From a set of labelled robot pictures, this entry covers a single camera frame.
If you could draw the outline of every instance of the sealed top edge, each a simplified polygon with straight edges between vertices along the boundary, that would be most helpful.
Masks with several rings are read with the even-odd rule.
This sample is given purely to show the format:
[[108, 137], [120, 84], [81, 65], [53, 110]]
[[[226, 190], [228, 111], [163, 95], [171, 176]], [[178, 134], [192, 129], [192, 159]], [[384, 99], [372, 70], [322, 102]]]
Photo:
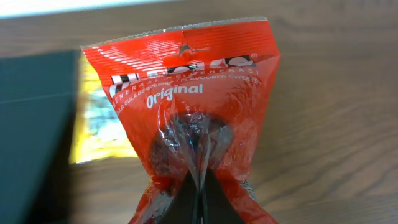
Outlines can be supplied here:
[[143, 33], [135, 34], [135, 35], [129, 35], [129, 36], [113, 39], [113, 40], [98, 42], [95, 44], [85, 45], [85, 46], [81, 46], [81, 48], [85, 49], [88, 47], [97, 47], [97, 46], [104, 45], [104, 44], [111, 44], [114, 42], [119, 42], [119, 41], [124, 41], [124, 40], [130, 40], [130, 39], [135, 39], [135, 38], [140, 38], [140, 37], [147, 37], [150, 35], [164, 34], [164, 33], [178, 31], [178, 30], [187, 30], [187, 29], [194, 29], [194, 28], [202, 28], [202, 27], [210, 27], [210, 26], [218, 26], [218, 25], [228, 25], [228, 24], [235, 24], [235, 23], [241, 23], [241, 22], [255, 22], [255, 21], [267, 21], [267, 18], [264, 16], [257, 16], [257, 17], [246, 17], [246, 18], [240, 18], [240, 19], [227, 19], [227, 20], [212, 21], [212, 22], [201, 22], [201, 23], [197, 23], [197, 24], [189, 24], [189, 25], [184, 25], [184, 26], [175, 26], [175, 27], [169, 27], [166, 29], [159, 29], [159, 30], [155, 30], [155, 31], [143, 32]]

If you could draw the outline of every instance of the brown wood grain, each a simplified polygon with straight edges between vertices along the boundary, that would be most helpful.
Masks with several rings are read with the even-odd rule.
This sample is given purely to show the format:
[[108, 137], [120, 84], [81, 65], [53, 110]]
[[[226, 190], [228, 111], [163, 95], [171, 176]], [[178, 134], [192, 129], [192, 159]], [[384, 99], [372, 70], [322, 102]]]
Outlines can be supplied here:
[[[281, 223], [398, 223], [398, 1], [222, 0], [0, 21], [0, 56], [266, 15], [282, 59], [251, 182]], [[137, 159], [74, 166], [77, 223], [127, 223]]]

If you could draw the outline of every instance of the red candy package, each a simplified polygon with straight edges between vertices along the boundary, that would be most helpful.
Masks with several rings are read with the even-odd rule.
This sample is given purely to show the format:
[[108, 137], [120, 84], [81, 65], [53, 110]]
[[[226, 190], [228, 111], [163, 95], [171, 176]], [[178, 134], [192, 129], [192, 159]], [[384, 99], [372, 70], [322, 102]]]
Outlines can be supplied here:
[[83, 47], [152, 181], [130, 223], [160, 223], [186, 174], [214, 171], [245, 223], [277, 223], [248, 187], [280, 53], [264, 17]]

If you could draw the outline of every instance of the candy bag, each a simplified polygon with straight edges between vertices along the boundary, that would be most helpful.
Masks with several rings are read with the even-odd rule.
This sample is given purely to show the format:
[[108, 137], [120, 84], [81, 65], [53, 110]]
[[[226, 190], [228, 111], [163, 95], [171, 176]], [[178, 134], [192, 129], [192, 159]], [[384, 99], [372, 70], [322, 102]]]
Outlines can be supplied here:
[[83, 47], [151, 183], [130, 223], [159, 223], [208, 170], [245, 223], [276, 223], [247, 187], [280, 54], [263, 17], [173, 27]]

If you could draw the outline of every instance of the yellow package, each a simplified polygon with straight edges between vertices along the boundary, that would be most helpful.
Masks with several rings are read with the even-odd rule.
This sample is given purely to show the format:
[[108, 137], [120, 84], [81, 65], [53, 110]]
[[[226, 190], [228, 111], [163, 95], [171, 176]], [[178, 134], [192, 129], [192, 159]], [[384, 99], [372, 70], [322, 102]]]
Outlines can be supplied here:
[[98, 75], [84, 56], [80, 60], [79, 82], [70, 163], [106, 157], [136, 157]]

